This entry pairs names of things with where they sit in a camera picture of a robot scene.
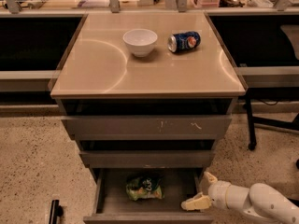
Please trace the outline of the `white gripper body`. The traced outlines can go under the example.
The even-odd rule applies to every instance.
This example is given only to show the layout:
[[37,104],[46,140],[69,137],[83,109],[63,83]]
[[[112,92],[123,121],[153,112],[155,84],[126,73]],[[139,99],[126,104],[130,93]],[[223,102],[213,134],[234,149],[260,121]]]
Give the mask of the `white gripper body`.
[[208,188],[208,196],[212,204],[220,209],[227,209],[226,194],[228,188],[231,186],[230,182],[216,181]]

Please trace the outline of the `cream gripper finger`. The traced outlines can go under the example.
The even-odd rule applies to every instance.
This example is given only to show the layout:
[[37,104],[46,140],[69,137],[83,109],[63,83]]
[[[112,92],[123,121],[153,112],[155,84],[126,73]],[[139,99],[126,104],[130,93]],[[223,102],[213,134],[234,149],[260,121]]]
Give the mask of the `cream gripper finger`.
[[210,198],[202,192],[181,203],[181,208],[186,211],[205,210],[212,205]]
[[209,185],[213,185],[218,182],[218,178],[208,171],[204,171],[204,177]]

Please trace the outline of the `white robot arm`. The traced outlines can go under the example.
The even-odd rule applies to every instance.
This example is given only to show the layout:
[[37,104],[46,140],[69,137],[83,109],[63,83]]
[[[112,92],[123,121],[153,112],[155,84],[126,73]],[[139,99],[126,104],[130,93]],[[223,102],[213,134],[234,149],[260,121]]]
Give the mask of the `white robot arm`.
[[299,207],[279,191],[263,183],[250,188],[219,180],[204,172],[209,187],[207,195],[197,193],[181,203],[186,211],[205,210],[211,206],[235,210],[256,224],[299,224]]

